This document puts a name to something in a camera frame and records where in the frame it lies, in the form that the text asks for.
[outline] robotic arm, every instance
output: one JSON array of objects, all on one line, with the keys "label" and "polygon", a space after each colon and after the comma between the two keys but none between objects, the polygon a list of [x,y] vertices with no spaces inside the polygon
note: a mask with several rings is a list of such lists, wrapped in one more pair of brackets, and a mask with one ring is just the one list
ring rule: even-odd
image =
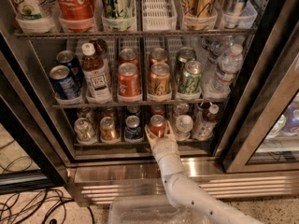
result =
[{"label": "robotic arm", "polygon": [[185,175],[180,160],[178,144],[169,121],[164,138],[158,138],[146,126],[151,150],[161,170],[167,199],[174,207],[187,206],[195,209],[219,224],[259,224],[232,206],[216,200]]}]

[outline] stainless steel base panel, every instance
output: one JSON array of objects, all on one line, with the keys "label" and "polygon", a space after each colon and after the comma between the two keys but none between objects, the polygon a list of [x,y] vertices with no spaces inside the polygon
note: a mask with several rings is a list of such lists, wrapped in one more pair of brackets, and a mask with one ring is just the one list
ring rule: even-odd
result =
[{"label": "stainless steel base panel", "polygon": [[[225,174],[213,158],[182,160],[188,176],[219,199],[299,194],[299,171]],[[80,206],[108,207],[115,197],[165,194],[154,161],[73,168],[66,189]]]}]

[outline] glass panel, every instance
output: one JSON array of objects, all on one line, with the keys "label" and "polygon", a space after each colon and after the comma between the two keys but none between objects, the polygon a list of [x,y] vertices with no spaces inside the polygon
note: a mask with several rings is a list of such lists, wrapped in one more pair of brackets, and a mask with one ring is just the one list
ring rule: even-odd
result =
[{"label": "glass panel", "polygon": [[39,167],[0,123],[0,174],[29,170],[39,170]]},{"label": "glass panel", "polygon": [[299,161],[299,92],[272,126],[249,164],[293,161]]}]

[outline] speckled floor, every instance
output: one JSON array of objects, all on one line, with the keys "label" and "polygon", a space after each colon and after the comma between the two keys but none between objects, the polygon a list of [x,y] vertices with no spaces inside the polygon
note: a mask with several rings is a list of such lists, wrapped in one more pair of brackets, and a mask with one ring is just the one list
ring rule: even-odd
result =
[{"label": "speckled floor", "polygon": [[[59,188],[65,197],[69,197],[68,193],[64,188]],[[29,203],[33,197],[35,197],[37,192],[22,193],[17,203],[12,208],[12,213],[16,214],[23,209],[23,207]],[[50,208],[57,202],[54,200],[55,192],[49,192],[49,197],[52,197],[52,201],[49,199],[47,202],[43,203],[42,206],[28,219],[24,220],[22,223],[30,224],[40,224]],[[11,195],[0,196],[0,203],[5,203],[6,200]],[[8,205],[12,205],[13,199],[10,200]],[[247,201],[226,201],[231,206],[234,206],[241,210],[242,212],[257,218],[263,223],[268,224],[295,224],[299,223],[299,197],[265,197],[265,198],[255,198]],[[93,211],[94,220],[96,224],[107,224],[108,223],[108,209],[102,209],[98,206],[91,206]],[[65,204],[65,224],[89,224],[92,223],[92,218],[89,210],[86,207],[79,207],[76,203],[66,203]],[[7,217],[8,211],[2,213],[2,218]],[[18,223],[25,215],[17,217],[15,220],[7,219],[0,221],[0,223]],[[64,219],[64,208],[60,206],[55,210],[47,219],[45,223],[50,223],[52,219],[56,219],[57,223],[63,223]]]}]

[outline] refrigerator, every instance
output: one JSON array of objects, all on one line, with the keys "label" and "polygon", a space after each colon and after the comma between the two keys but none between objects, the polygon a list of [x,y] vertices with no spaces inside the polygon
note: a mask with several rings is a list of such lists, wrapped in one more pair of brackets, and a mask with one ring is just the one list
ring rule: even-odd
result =
[{"label": "refrigerator", "polygon": [[[140,105],[142,121],[147,123],[149,105],[163,104],[171,112],[174,104],[183,102],[174,96],[163,102],[149,99],[147,60],[150,50],[155,47],[166,49],[169,62],[173,63],[181,47],[191,46],[196,49],[199,61],[205,63],[207,51],[200,46],[203,37],[233,35],[244,48],[243,67],[226,98],[200,97],[188,101],[190,106],[202,102],[219,105],[221,118],[213,136],[207,141],[190,139],[178,142],[183,165],[190,178],[217,198],[298,194],[298,135],[285,137],[279,133],[274,137],[280,143],[278,147],[268,134],[298,92],[296,8],[299,0],[250,0],[257,12],[250,28],[200,31],[179,28],[145,31],[145,20],[141,19],[142,2],[135,0],[136,28],[132,31],[108,32],[100,28],[91,33],[60,31],[41,34],[24,33],[16,28],[14,7],[10,0],[0,0],[1,78],[10,87],[2,89],[4,86],[1,86],[1,92],[3,96],[13,93],[16,99],[12,103],[4,99],[6,102],[1,107],[10,110],[3,113],[21,121],[21,115],[12,111],[14,105],[21,106],[32,123],[32,126],[22,126],[34,129],[16,130],[9,126],[10,119],[7,118],[1,119],[1,124],[9,133],[14,131],[15,135],[39,134],[43,137],[43,140],[32,142],[29,149],[26,145],[30,142],[18,141],[36,163],[36,169],[6,174],[10,190],[22,190],[20,185],[17,189],[21,180],[18,175],[20,178],[26,175],[30,180],[38,173],[48,182],[39,188],[63,185],[80,206],[106,206],[119,196],[164,194],[160,170],[146,136],[143,141],[132,144],[124,140],[122,131],[128,105]],[[95,37],[107,42],[109,59],[115,64],[112,67],[117,66],[123,48],[137,50],[142,69],[141,101],[128,104],[118,99],[114,68],[111,102],[57,103],[49,79],[50,69],[56,64],[56,55],[70,49],[81,59],[80,46]],[[105,106],[118,110],[120,142],[105,144],[99,141],[91,145],[77,142],[74,131],[77,109],[92,107],[100,112]],[[1,186],[5,189],[7,183],[1,183]]]}]

